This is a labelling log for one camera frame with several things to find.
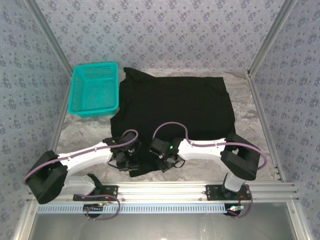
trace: wall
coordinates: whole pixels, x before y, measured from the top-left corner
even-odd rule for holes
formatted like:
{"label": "wall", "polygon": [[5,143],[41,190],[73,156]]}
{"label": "wall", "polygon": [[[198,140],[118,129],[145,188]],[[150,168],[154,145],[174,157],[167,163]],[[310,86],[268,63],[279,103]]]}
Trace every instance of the wall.
{"label": "wall", "polygon": [[72,67],[248,69],[283,0],[36,0]]}
{"label": "wall", "polygon": [[11,239],[69,82],[23,0],[0,1],[0,239]]}
{"label": "wall", "polygon": [[287,181],[320,239],[320,3],[298,1],[255,75]]}

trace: plastic basket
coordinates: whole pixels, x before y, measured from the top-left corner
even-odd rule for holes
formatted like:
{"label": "plastic basket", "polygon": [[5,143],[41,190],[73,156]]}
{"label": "plastic basket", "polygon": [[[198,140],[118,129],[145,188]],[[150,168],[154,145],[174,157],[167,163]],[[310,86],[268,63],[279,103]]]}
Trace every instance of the plastic basket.
{"label": "plastic basket", "polygon": [[74,68],[68,106],[70,114],[82,118],[113,115],[118,106],[116,62],[92,63]]}

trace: enclosure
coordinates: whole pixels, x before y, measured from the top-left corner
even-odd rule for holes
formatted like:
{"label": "enclosure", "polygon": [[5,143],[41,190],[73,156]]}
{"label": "enclosure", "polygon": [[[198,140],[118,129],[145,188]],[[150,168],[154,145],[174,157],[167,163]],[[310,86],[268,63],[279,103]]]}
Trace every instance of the enclosure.
{"label": "enclosure", "polygon": [[[14,0],[1,9],[0,239],[320,238],[318,1]],[[221,184],[229,170],[200,159],[138,177],[104,163],[78,173],[117,185],[124,206],[198,206],[194,212],[132,211],[104,228],[58,209],[77,207],[72,196],[41,208],[22,182],[42,153],[112,136],[112,116],[68,113],[73,69],[100,62],[118,64],[119,82],[124,67],[156,77],[223,77],[236,133],[268,159],[247,182],[254,207],[246,218],[203,210],[212,206],[206,186]]]}

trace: black garment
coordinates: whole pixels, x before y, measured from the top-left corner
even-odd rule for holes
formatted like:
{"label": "black garment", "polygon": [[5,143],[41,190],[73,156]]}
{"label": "black garment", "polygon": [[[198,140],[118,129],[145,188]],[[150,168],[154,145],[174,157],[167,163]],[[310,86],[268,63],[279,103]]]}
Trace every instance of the black garment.
{"label": "black garment", "polygon": [[[131,171],[131,177],[159,170],[157,156],[148,148],[154,131],[163,123],[184,124],[191,140],[216,140],[236,132],[234,111],[222,77],[154,77],[128,67],[124,72],[120,109],[111,119],[111,133],[113,137],[127,129],[139,133],[139,170]],[[183,127],[171,124],[156,135],[169,142],[184,136]]]}

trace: purple cable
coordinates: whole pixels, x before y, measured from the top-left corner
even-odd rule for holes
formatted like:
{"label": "purple cable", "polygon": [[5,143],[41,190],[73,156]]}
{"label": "purple cable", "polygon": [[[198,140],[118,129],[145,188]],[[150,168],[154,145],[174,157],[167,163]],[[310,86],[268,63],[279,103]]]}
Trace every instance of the purple cable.
{"label": "purple cable", "polygon": [[103,195],[84,195],[84,194],[77,194],[78,196],[82,197],[82,198],[111,198],[111,199],[114,199],[116,200],[116,202],[118,203],[118,208],[116,210],[116,212],[111,215],[111,216],[107,216],[107,217],[102,217],[102,218],[93,218],[93,217],[90,217],[89,216],[89,212],[92,210],[92,208],[94,208],[93,206],[92,207],[89,207],[87,210],[86,210],[86,217],[88,218],[88,220],[94,220],[94,221],[101,221],[101,220],[109,220],[109,219],[113,219],[114,217],[116,217],[119,212],[120,212],[120,207],[121,207],[121,204],[120,204],[120,201],[118,198],[116,198],[115,196],[112,196],[112,195],[108,195],[108,194],[103,194]]}
{"label": "purple cable", "polygon": [[126,146],[126,145],[128,145],[128,144],[130,144],[130,143],[133,143],[133,142],[138,138],[138,135],[139,135],[138,132],[137,132],[136,130],[134,130],[134,129],[128,129],[128,130],[126,130],[126,131],[123,133],[123,135],[126,134],[127,132],[134,132],[134,133],[135,133],[135,137],[134,137],[133,139],[131,139],[130,141],[127,141],[127,142],[125,142],[125,143],[121,143],[121,144],[118,144],[118,145],[112,145],[112,146],[108,146],[108,145],[106,145],[106,146],[100,146],[100,147],[97,147],[96,149],[95,149],[95,148],[92,148],[92,149],[89,149],[89,150],[85,150],[85,151],[81,151],[81,152],[75,153],[75,154],[70,155],[70,156],[65,156],[65,157],[61,157],[61,158],[56,158],[56,159],[47,161],[47,162],[45,162],[45,163],[43,163],[43,164],[40,164],[39,166],[35,167],[33,170],[31,170],[30,172],[28,172],[28,173],[25,175],[25,177],[24,177],[24,179],[23,179],[23,184],[26,184],[28,178],[29,178],[32,174],[34,174],[34,173],[37,172],[38,170],[40,170],[40,169],[42,169],[43,167],[48,166],[48,165],[50,165],[50,164],[54,164],[54,163],[56,163],[56,162],[60,162],[60,161],[63,161],[63,160],[68,160],[68,158],[71,158],[71,159],[72,159],[72,158],[75,158],[75,157],[80,156],[80,155],[82,155],[82,154],[91,153],[91,152],[94,152],[94,151],[97,151],[97,150],[120,148],[120,147]]}
{"label": "purple cable", "polygon": [[229,214],[234,215],[234,216],[235,216],[236,218],[238,218],[238,219],[242,219],[242,218],[244,218],[245,216],[247,216],[247,215],[250,213],[250,211],[252,210],[253,206],[254,206],[254,199],[253,199],[253,197],[252,197],[252,192],[251,192],[251,190],[250,190],[250,187],[249,187],[247,184],[245,184],[245,186],[246,186],[246,188],[248,189],[249,194],[250,194],[250,198],[251,198],[251,202],[250,202],[250,206],[249,206],[248,211],[246,211],[245,214],[243,214],[243,215],[241,215],[241,216],[238,216],[236,213],[234,213],[234,212],[232,212],[232,211],[227,211]]}
{"label": "purple cable", "polygon": [[176,125],[179,125],[179,126],[183,127],[184,130],[185,130],[185,139],[186,139],[186,141],[190,145],[192,145],[194,147],[199,147],[199,148],[218,147],[218,146],[240,146],[240,147],[245,147],[245,148],[248,148],[248,149],[255,150],[256,152],[261,154],[261,156],[263,157],[264,163],[261,166],[258,167],[258,170],[264,168],[267,165],[267,162],[268,162],[267,156],[259,148],[255,147],[255,146],[252,146],[252,145],[249,145],[249,144],[246,144],[246,143],[241,143],[241,142],[220,142],[220,143],[217,143],[217,144],[215,144],[215,143],[212,143],[212,144],[194,144],[194,143],[192,143],[190,141],[190,139],[188,137],[188,129],[187,129],[187,127],[185,125],[183,125],[182,123],[177,122],[177,121],[168,121],[168,122],[165,122],[165,123],[161,124],[160,126],[158,126],[157,129],[153,133],[152,139],[155,138],[155,136],[156,136],[156,134],[157,134],[157,132],[158,132],[158,130],[160,128],[162,128],[163,126],[168,125],[168,124],[176,124]]}

